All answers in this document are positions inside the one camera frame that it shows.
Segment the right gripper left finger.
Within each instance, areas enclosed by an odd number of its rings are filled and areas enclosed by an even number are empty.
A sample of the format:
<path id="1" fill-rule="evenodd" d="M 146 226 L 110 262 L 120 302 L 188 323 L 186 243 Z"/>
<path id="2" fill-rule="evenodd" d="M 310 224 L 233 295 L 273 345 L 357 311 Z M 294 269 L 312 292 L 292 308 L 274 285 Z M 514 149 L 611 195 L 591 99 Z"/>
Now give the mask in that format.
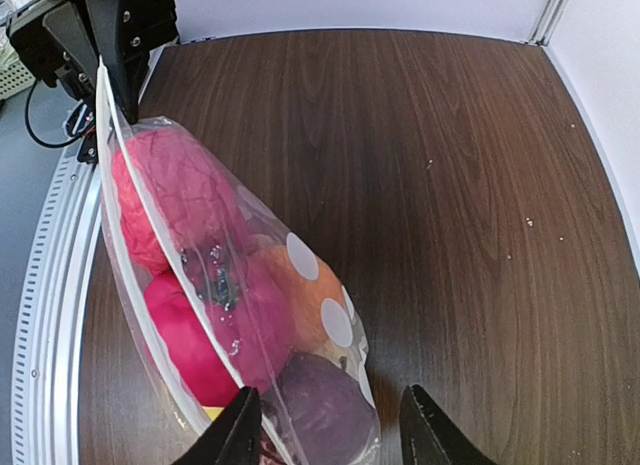
<path id="1" fill-rule="evenodd" d="M 261 403 L 258 390 L 245 386 L 175 465 L 254 465 L 259 463 Z"/>

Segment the clear polka dot zip bag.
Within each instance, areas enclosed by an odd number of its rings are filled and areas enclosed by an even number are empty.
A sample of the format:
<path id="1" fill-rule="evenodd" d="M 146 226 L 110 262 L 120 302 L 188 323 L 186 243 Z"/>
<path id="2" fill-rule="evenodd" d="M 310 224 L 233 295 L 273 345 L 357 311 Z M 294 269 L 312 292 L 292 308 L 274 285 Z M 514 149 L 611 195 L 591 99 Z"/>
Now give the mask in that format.
<path id="1" fill-rule="evenodd" d="M 203 434 L 252 398 L 257 464 L 376 464 L 367 337 L 331 267 L 200 141 L 129 124 L 97 71 L 102 226 L 152 378 Z"/>

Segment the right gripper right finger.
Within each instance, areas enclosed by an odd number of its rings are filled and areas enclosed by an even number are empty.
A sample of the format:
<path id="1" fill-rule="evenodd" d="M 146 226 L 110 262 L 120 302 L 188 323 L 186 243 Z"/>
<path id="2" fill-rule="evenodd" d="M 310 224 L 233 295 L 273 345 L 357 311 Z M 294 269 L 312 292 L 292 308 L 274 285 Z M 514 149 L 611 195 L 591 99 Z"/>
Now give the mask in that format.
<path id="1" fill-rule="evenodd" d="M 399 429 L 404 465 L 495 465 L 420 385 L 407 386 L 402 393 Z"/>

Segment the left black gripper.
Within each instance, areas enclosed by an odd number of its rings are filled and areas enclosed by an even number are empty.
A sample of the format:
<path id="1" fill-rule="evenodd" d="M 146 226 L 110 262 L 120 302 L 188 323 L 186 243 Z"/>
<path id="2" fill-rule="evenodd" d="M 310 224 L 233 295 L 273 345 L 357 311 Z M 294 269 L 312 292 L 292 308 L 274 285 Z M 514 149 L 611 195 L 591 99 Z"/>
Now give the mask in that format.
<path id="1" fill-rule="evenodd" d="M 150 52 L 178 36 L 175 0 L 33 0 L 9 14 L 7 37 L 34 76 L 54 87 L 96 84 L 98 60 L 129 124 Z"/>

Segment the red fake apple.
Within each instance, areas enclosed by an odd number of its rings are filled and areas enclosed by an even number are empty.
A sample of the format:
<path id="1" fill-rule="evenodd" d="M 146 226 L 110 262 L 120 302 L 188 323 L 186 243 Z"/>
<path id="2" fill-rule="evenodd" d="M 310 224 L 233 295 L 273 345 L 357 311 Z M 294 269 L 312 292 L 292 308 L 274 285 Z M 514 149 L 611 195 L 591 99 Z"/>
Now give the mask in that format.
<path id="1" fill-rule="evenodd" d="M 176 246 L 238 226 L 242 215 L 226 170 L 187 130 L 178 125 L 143 129 L 126 140 L 126 147 Z M 131 258 L 153 275 L 169 270 L 121 150 L 113 156 L 112 176 Z"/>
<path id="2" fill-rule="evenodd" d="M 266 392 L 292 352 L 289 300 L 256 254 L 204 251 L 205 310 L 218 344 L 243 383 Z"/>

